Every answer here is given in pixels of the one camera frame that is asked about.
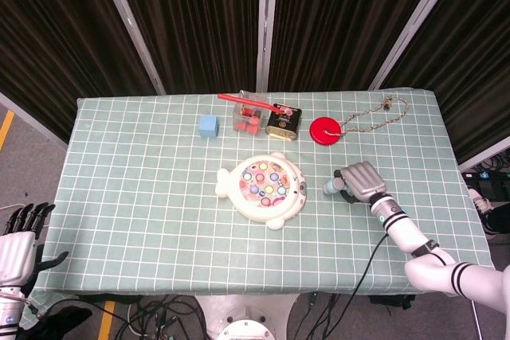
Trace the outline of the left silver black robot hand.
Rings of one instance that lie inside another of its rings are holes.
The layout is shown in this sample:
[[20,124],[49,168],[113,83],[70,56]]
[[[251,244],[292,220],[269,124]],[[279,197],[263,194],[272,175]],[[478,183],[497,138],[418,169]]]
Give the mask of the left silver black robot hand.
[[16,209],[1,231],[1,287],[24,287],[35,282],[40,272],[55,268],[69,255],[62,252],[56,258],[43,261],[43,244],[38,241],[45,220],[55,209],[48,202],[28,204]]

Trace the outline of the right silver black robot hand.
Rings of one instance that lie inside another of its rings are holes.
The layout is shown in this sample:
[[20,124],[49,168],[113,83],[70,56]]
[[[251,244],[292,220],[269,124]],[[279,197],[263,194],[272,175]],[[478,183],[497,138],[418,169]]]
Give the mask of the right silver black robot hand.
[[387,195],[386,183],[378,171],[367,161],[357,162],[334,171],[334,178],[339,178],[339,193],[348,203],[374,204]]

